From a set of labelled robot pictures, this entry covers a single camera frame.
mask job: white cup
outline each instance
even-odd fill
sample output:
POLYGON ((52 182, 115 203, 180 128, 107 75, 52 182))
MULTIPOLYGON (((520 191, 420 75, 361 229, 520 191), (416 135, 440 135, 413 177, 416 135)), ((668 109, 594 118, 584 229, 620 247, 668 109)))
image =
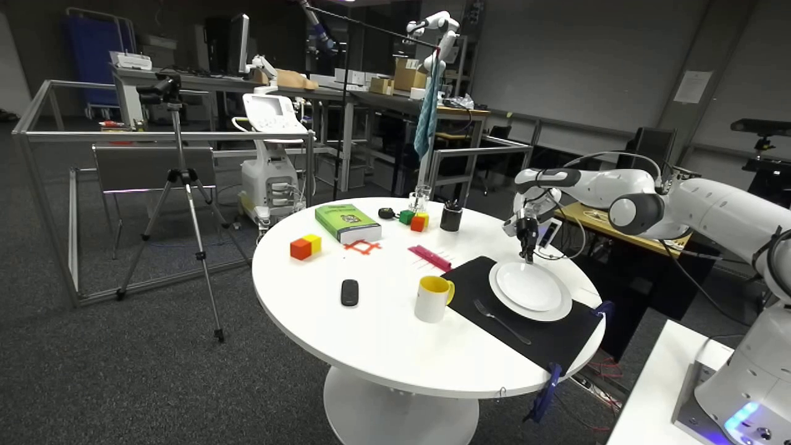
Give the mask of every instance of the white cup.
POLYGON ((450 279, 424 278, 418 286, 418 299, 416 299, 416 316, 427 324, 440 322, 452 297, 455 297, 455 284, 450 279))

